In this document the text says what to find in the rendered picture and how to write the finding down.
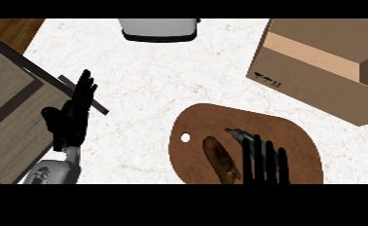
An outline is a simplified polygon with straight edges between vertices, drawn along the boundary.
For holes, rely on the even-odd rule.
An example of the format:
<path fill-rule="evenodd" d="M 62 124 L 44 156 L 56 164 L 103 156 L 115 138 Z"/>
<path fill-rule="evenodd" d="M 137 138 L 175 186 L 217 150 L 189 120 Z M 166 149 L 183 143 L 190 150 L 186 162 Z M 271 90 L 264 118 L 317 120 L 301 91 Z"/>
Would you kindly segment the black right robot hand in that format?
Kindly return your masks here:
<path fill-rule="evenodd" d="M 274 149 L 273 142 L 265 141 L 265 154 L 261 154 L 261 140 L 257 134 L 252 143 L 242 140 L 242 183 L 289 184 L 288 153 Z"/>

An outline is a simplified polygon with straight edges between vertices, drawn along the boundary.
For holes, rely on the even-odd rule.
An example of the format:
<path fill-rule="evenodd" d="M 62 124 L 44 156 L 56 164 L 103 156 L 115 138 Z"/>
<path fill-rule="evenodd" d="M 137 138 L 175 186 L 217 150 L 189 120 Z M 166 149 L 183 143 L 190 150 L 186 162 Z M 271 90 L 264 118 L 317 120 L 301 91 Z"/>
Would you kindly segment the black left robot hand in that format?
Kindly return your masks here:
<path fill-rule="evenodd" d="M 84 142 L 88 109 L 97 85 L 93 83 L 90 71 L 82 70 L 78 77 L 72 98 L 62 109 L 44 107 L 41 117 L 47 130 L 53 133 L 53 150 L 60 152 L 66 147 L 79 147 Z"/>

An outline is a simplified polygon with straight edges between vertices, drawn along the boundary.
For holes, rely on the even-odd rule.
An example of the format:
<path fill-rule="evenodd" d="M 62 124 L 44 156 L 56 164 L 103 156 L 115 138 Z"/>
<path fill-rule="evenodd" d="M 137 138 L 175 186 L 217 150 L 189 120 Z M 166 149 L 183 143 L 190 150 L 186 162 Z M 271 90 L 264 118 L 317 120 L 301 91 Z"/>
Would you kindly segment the brown wooden cutting board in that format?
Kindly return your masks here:
<path fill-rule="evenodd" d="M 181 112 L 169 137 L 169 161 L 186 184 L 218 184 L 220 179 L 202 151 L 202 139 L 214 136 L 242 170 L 240 146 L 226 129 L 240 129 L 270 140 L 288 154 L 289 183 L 322 184 L 323 172 L 314 143 L 289 120 L 220 105 L 197 103 Z"/>

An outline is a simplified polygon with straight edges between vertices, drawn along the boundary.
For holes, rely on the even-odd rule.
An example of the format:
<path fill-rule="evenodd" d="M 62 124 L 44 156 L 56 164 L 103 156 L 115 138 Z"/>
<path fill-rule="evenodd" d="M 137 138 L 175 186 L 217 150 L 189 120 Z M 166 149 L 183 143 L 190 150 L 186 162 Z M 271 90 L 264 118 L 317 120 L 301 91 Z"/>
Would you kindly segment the brown cardboard box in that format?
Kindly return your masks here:
<path fill-rule="evenodd" d="M 270 19 L 246 78 L 368 125 L 368 19 Z"/>

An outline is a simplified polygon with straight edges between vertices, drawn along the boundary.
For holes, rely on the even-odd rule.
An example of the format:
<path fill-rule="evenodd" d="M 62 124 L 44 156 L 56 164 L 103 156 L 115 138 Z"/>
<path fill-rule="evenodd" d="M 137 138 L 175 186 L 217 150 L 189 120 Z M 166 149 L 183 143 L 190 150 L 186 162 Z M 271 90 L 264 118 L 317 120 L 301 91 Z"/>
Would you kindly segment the dark green vegetable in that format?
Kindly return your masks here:
<path fill-rule="evenodd" d="M 254 143 L 254 136 L 240 129 L 226 129 L 226 132 L 231 135 L 237 143 L 242 143 L 243 141 L 248 142 L 248 144 Z"/>

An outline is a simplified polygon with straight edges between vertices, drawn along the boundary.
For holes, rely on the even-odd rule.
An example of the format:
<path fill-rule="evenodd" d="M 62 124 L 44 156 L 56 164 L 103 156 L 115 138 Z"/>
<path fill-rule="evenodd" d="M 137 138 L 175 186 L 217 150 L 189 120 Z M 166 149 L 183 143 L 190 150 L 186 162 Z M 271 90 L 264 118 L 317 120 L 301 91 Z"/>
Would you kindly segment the grey white appliance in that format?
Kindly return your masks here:
<path fill-rule="evenodd" d="M 200 19 L 119 19 L 125 39 L 152 43 L 192 41 L 199 22 Z"/>

